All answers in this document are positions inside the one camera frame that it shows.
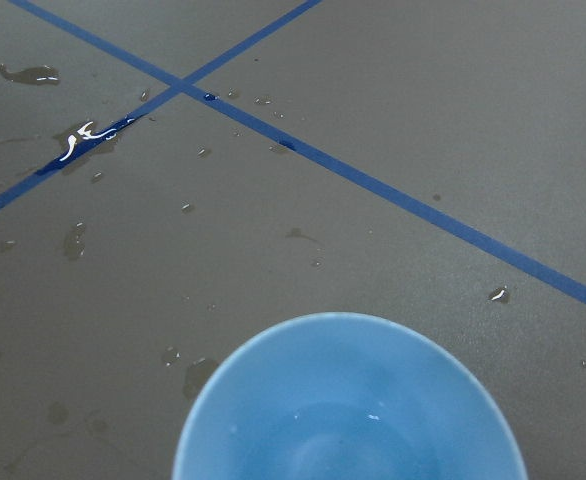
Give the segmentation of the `light blue plastic cup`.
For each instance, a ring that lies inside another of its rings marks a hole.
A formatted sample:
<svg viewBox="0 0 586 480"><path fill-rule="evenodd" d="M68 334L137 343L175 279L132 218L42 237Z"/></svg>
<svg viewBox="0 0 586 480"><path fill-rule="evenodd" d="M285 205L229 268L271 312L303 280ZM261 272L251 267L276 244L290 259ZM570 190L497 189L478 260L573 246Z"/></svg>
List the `light blue plastic cup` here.
<svg viewBox="0 0 586 480"><path fill-rule="evenodd" d="M495 400L453 355L357 313L285 321L197 396L176 479L524 479Z"/></svg>

